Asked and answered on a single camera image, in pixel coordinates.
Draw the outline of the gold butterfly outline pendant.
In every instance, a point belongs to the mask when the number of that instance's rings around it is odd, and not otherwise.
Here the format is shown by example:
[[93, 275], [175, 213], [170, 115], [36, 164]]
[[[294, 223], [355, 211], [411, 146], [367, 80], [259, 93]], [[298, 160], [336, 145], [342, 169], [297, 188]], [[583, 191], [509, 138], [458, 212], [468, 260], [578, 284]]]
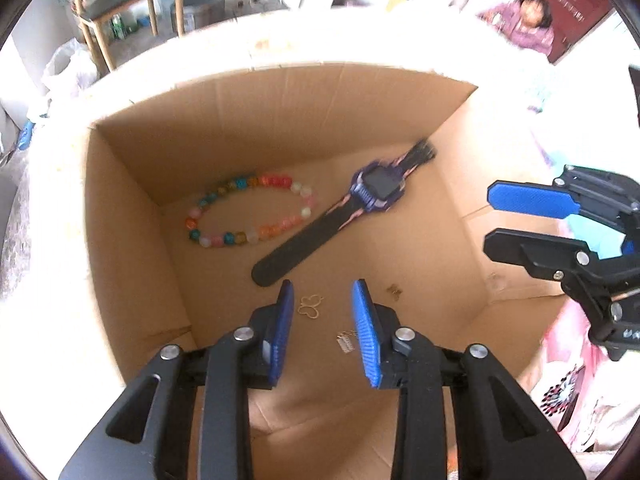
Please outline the gold butterfly outline pendant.
[[322, 305], [323, 297], [319, 294], [313, 294], [309, 296], [303, 296], [299, 300], [296, 312], [300, 315], [306, 316], [310, 320], [316, 320], [320, 316], [320, 306]]

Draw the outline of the pink strap smart watch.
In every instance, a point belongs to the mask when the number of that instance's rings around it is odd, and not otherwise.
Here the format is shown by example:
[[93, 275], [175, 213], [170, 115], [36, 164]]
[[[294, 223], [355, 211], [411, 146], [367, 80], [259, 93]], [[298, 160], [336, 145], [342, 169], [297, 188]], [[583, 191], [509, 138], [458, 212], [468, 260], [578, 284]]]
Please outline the pink strap smart watch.
[[404, 196], [408, 177], [435, 155], [434, 146], [421, 139], [390, 162], [377, 159], [359, 169], [340, 200], [254, 265], [253, 282], [260, 287], [277, 283], [358, 218], [389, 211]]

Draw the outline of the small gold butterfly charm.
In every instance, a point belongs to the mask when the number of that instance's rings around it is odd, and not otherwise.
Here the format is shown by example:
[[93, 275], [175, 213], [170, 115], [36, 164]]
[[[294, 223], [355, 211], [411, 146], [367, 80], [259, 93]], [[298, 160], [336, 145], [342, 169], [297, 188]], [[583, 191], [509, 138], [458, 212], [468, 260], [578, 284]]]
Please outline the small gold butterfly charm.
[[393, 300], [398, 301], [404, 291], [397, 284], [391, 284], [386, 288], [386, 292], [393, 297]]

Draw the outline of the pink floral quilt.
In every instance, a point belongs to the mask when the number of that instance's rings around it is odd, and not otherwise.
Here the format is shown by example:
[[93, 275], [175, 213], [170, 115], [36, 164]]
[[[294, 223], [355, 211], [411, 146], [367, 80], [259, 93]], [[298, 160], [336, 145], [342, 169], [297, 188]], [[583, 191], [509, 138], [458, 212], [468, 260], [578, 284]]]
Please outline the pink floral quilt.
[[593, 479], [639, 417], [639, 353], [613, 361], [589, 340], [589, 329], [579, 304], [566, 300], [520, 384]]

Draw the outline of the brown cardboard box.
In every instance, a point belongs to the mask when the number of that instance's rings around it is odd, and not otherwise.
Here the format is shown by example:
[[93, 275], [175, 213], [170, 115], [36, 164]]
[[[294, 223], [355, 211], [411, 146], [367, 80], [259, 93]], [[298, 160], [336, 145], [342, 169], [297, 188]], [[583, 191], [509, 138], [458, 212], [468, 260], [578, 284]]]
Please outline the brown cardboard box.
[[561, 226], [495, 211], [486, 190], [549, 179], [529, 105], [550, 66], [477, 18], [445, 10], [434, 22], [421, 32], [398, 9], [215, 26], [139, 56], [42, 128], [29, 198], [47, 375], [24, 442], [48, 476], [161, 346], [205, 347], [273, 300], [254, 265], [359, 169], [421, 139], [436, 155], [389, 211], [358, 218], [281, 278], [323, 302], [316, 320], [295, 312], [277, 390], [250, 396], [257, 477], [390, 474], [395, 397], [373, 391], [336, 341], [354, 327], [360, 278], [436, 344], [481, 342], [524, 370], [565, 298], [490, 262], [484, 236]]

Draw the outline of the seated woman in purple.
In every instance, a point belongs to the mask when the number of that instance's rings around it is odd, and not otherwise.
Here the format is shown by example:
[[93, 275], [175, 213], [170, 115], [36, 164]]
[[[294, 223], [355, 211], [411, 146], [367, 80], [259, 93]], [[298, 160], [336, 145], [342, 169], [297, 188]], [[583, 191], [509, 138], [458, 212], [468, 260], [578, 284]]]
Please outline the seated woman in purple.
[[553, 47], [552, 13], [547, 0], [514, 0], [478, 17], [521, 49], [548, 56]]

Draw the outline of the dark red door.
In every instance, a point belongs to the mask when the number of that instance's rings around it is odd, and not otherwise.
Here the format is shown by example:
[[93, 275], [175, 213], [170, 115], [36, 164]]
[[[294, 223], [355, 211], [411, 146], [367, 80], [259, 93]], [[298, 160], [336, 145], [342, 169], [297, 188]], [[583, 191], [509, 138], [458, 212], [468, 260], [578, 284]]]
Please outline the dark red door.
[[552, 15], [554, 40], [548, 60], [551, 64], [567, 54], [595, 27], [607, 18], [613, 6], [610, 0], [546, 0]]

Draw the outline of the white plastic bag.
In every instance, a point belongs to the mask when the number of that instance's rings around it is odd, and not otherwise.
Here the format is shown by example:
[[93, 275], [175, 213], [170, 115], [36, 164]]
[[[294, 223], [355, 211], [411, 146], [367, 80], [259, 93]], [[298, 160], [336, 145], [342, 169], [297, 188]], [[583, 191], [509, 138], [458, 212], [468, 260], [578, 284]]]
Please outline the white plastic bag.
[[91, 52], [76, 38], [59, 46], [42, 72], [43, 85], [51, 91], [89, 88], [100, 77]]

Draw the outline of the wooden chair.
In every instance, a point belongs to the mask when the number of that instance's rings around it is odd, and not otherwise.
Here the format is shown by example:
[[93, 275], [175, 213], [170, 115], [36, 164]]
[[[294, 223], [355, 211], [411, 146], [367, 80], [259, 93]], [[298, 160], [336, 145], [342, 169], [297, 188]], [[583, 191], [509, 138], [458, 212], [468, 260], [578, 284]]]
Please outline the wooden chair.
[[[85, 37], [90, 53], [96, 56], [96, 47], [99, 47], [101, 56], [109, 72], [116, 70], [111, 53], [108, 52], [108, 44], [103, 31], [103, 24], [111, 21], [115, 15], [121, 14], [142, 0], [94, 0], [88, 6], [82, 0], [74, 0], [74, 14], [78, 18], [80, 29]], [[145, 0], [148, 4], [152, 34], [157, 35], [157, 19], [154, 0]], [[175, 0], [176, 31], [179, 37], [183, 37], [184, 30], [184, 6], [183, 0]]]

